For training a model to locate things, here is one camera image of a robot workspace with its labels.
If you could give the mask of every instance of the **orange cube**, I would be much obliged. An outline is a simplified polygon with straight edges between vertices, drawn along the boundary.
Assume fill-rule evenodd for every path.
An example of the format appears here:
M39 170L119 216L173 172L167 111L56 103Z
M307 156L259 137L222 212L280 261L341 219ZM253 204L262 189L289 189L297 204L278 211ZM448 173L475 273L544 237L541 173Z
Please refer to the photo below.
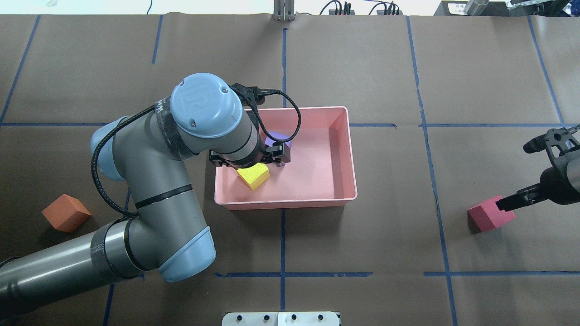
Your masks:
M80 200L63 194L42 211L56 230L71 233L90 217Z

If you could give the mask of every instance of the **red foam block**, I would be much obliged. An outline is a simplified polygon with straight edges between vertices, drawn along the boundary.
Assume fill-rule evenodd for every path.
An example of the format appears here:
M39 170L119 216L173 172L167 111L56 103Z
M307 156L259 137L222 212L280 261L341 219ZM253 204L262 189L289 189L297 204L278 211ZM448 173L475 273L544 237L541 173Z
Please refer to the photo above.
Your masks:
M60 231L71 233L90 217L90 212L80 200L63 194L42 211L51 225Z
M516 218L513 212L500 211L495 202L502 196L495 196L467 211L469 217L477 224L482 232L497 229L505 223Z

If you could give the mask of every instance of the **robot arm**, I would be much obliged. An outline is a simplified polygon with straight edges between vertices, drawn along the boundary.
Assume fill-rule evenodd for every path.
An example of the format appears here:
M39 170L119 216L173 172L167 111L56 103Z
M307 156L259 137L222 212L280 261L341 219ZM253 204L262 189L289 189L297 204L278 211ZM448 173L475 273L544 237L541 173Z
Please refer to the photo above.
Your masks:
M512 211L547 199L560 205L579 202L580 144L572 136L579 129L580 125L570 129L550 129L527 142L524 151L531 154L546 150L552 167L542 172L539 183L497 201L498 208Z
M167 282L175 282L207 268L216 252L183 161L207 149L214 164L234 168L290 158L284 143L290 139L267 147L242 108L243 101L254 109L264 90L241 94L244 89L194 74L137 119L123 117L95 132L91 148L99 150L101 171L126 180L138 217L0 263L0 321L143 271L159 269ZM106 135L112 138L103 142ZM99 188L98 178L95 182Z

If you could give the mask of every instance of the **blue tape line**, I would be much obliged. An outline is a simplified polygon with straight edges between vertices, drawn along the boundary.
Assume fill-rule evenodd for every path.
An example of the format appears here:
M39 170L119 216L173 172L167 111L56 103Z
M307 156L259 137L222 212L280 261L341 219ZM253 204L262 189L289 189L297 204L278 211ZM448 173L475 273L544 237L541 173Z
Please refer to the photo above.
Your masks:
M282 91L286 93L286 31L287 28L282 30ZM286 97L282 97L282 107L286 107Z
M280 223L280 311L286 311L286 209Z
M492 128L559 128L558 123L555 124L420 124L420 127L492 127Z
M425 147L427 150L427 161L429 163L429 173L431 175L431 186L433 188L433 195L435 196L435 204L437 206L437 222L439 223L439 238L441 240L441 251L443 253L443 264L445 265L445 272L447 273L447 292L449 294L449 307L451 309L451 317L453 325L457 326L457 313L455 311L455 298L453 297L453 285L451 284L451 276L449 273L449 261L447 258L447 245L445 244L445 233L443 230L443 220L441 219L441 209L439 207L439 196L437 195L437 183L435 181L435 171L433 169L433 160L431 157L431 148L429 147L429 135L427 133L427 121L425 118L425 108L423 107L423 99L421 99L421 92L419 91L419 70L417 69L417 59L415 56L415 46L413 43L413 33L411 30L411 19L407 16L407 29L409 33L409 45L411 47L411 57L413 59L413 71L415 73L415 85L417 88L417 98L419 99L419 107L421 108L421 121L423 125L423 137L425 138Z
M100 127L108 122L4 122L2 126L14 127Z
M228 277L280 277L280 273L277 271L273 272L254 272L254 273L227 273L222 275L220 273L214 273L217 278L228 278Z
M565 270L506 270L506 271L427 271L423 274L426 277L444 277L447 275L460 277L473 276L580 276L580 271Z
M351 127L394 127L397 128L396 124L349 124Z
M151 64L155 64L157 59L157 47L159 46L159 37L161 36L161 26L163 25L163 15L159 16L159 25L157 25L157 37L155 37L155 48L153 49L153 59L151 59Z
M281 277L282 273L277 271L272 272L249 272L249 273L227 273L226 275L214 273L217 278L243 278L243 277ZM338 272L284 272L284 277L368 277L371 276L371 271L338 271Z
M552 83L550 82L550 77L548 77L548 71L546 71L546 66L544 65L542 52L540 52L540 47L538 46L538 40L536 39L536 32L534 31L534 24L532 23L531 16L527 16L528 25L530 26L530 32L532 33L532 40L534 41L534 46L536 47L536 53L538 54L538 59L540 60L540 66L542 67L542 72L544 73L544 78L548 84L548 90L550 91L550 96L552 97L552 102L554 103L554 108L556 108L556 114L558 115L558 120L560 120L560 125L564 125L564 119L562 118L562 113L560 112L560 106L556 100L556 95L554 94L554 89L552 88Z
M113 301L113 292L115 292L115 284L109 285L109 295L107 298L107 307L105 308L105 316L103 318L103 326L107 326L108 317L111 313L111 302Z
M296 272L285 273L286 277L369 277L372 275L371 271L350 271L350 272Z
M6 112L8 111L8 106L10 105L10 100L12 99L12 94L14 94L14 88L16 88L16 83L18 82L18 77L22 72L22 67L24 66L24 61L26 60L26 56L28 55L28 51L30 50L30 45L32 44L32 39L34 38L34 34L36 33L36 29L38 27L38 22L40 21L40 15L37 15L36 21L34 21L34 27L32 28L32 32L30 32L30 37L28 38L28 43L26 44L26 48L24 53L22 54L22 59L20 59L20 64L18 65L18 69L16 70L16 75L14 76L14 81L12 82L12 86L10 87L10 91L8 92L8 97L6 98L6 103L4 104L4 109L2 110L2 115L0 115L0 124L4 121L4 117L6 116Z

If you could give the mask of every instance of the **white wall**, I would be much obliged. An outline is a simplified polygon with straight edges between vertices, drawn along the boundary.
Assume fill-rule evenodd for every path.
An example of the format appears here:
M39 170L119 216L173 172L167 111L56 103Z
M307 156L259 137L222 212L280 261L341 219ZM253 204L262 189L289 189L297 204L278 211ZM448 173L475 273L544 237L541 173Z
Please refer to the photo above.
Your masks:
M56 6L47 7L46 1L48 0L0 0L0 14L132 15L145 14L150 4L150 0L58 0ZM296 0L295 10L317 15L327 2ZM350 2L357 15L367 15L375 4L365 0ZM413 16L432 16L439 3L440 0L396 0L405 15ZM150 13L253 14L272 13L273 7L273 0L153 0Z

